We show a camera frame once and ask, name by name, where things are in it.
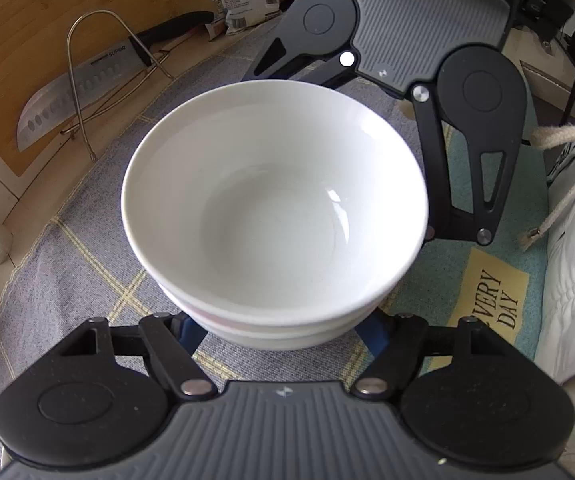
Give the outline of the white bowl pink flowers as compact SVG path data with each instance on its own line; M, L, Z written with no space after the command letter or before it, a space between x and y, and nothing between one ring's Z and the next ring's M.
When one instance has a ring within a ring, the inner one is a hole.
M206 315L194 312L190 307L182 309L208 333L233 342L233 344L268 351L298 350L325 344L355 328L375 310L376 307L365 308L357 314L344 316L339 321L324 322L314 326L237 328L210 320Z

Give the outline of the grey teal checked cloth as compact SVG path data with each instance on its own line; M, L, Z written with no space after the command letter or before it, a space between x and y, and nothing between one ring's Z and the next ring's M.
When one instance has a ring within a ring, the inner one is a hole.
M276 18L239 35L232 47L186 70L110 144L54 212L0 296L0 393L81 322L104 316L112 325L134 325L144 315L179 309L142 269L120 219L120 188L129 159L143 136L174 107L203 91L240 80L276 27ZM347 96L386 119L421 164L415 123L375 84L356 79ZM464 271L473 249L486 252L529 281L513 344L534 359L541 326L545 248L521 252L516 235L547 212L542 154L522 146L497 236L488 247L437 240L422 250L406 278L382 304L388 314L413 312L434 325L451 324ZM349 384L373 359L354 330L305 350L257 351L207 336L194 359L218 386L230 379L341 379ZM4 464L0 443L0 469Z

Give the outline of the santoku kitchen knife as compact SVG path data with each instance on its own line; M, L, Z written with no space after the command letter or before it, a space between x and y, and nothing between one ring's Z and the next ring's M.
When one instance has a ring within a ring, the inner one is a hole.
M85 62L73 67L37 90L24 105L16 126L16 147L25 151L51 130L76 114L75 105L85 107L143 68L153 65L155 44L174 40L193 28L213 21L210 11L192 11L138 32Z

